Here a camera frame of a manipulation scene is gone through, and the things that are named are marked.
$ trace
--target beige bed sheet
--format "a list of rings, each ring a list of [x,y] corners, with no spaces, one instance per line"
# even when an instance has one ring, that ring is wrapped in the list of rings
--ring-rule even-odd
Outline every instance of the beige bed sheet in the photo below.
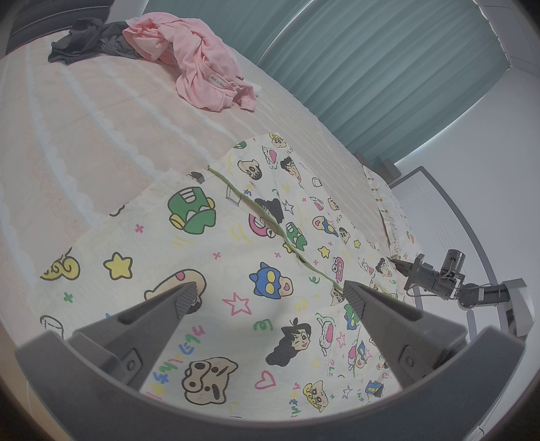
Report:
[[[91,227],[169,169],[203,168],[253,135],[284,135],[372,242],[388,244],[360,163],[298,100],[237,55],[262,87],[254,113],[191,106],[173,71],[100,56],[48,63],[40,38],[0,61],[0,320],[20,345],[43,331],[32,283]]]

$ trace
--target teal curtain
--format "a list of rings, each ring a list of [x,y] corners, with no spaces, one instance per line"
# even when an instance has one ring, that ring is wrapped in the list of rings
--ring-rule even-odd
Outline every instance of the teal curtain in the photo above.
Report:
[[[149,0],[145,11],[206,21],[371,165],[415,150],[509,68],[472,0]]]

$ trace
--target green piping edge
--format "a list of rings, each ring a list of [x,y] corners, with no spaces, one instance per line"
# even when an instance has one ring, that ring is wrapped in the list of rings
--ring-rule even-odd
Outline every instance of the green piping edge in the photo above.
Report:
[[[240,191],[237,191],[237,189],[233,186],[233,184],[230,183],[229,180],[226,179],[226,177],[224,177],[221,173],[213,170],[213,168],[211,168],[210,165],[207,166],[207,170],[211,173],[213,173],[217,178],[219,178],[220,180],[222,180],[223,183],[225,183],[228,187],[230,187],[232,189],[232,191],[234,191],[241,199],[244,199],[248,204],[250,204],[253,208],[255,208],[256,210],[260,210],[262,212],[262,214],[264,215],[264,217],[267,218],[267,220],[269,220],[272,225],[274,225],[274,227],[276,227],[277,230],[279,230],[281,233],[280,233],[280,236],[284,239],[285,243],[290,247],[290,249],[297,255],[299,256],[303,262],[307,265],[308,268],[311,268],[314,272],[316,272],[317,274],[323,276],[325,279],[327,279],[328,281],[331,281],[333,283],[333,285],[340,291],[340,292],[343,292],[343,288],[338,284],[336,283],[333,279],[331,279],[329,276],[325,275],[324,273],[322,273],[321,271],[319,271],[318,269],[316,268],[313,268],[306,260],[306,258],[301,255],[298,251],[297,251],[297,248],[295,246],[292,246],[288,239],[287,239],[287,233],[286,231],[284,231],[282,229],[282,227],[276,223],[276,221],[274,220],[273,217],[270,217],[265,210],[263,210],[259,204],[257,204],[253,199],[250,199],[249,197],[247,197],[246,195],[244,195],[242,192]]]

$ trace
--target crumpled pink garment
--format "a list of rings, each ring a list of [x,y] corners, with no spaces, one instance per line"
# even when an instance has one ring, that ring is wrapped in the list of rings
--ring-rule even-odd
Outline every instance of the crumpled pink garment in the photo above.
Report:
[[[230,49],[207,24],[197,18],[178,18],[170,13],[146,13],[126,21],[123,35],[149,61],[178,65],[178,95],[191,105],[221,111],[235,101],[253,111],[256,96]]]

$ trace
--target yellow star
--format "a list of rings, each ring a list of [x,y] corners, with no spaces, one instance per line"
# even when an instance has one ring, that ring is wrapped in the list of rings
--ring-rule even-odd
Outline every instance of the yellow star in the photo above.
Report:
[[[119,252],[113,253],[110,260],[103,262],[103,266],[109,270],[109,275],[113,281],[117,279],[131,279],[133,273],[131,273],[131,265],[133,264],[133,258],[126,256],[123,258]]]
[[[325,245],[321,248],[318,248],[317,251],[321,253],[322,258],[329,258],[329,252],[331,252],[331,250],[329,250],[329,248],[326,248]]]

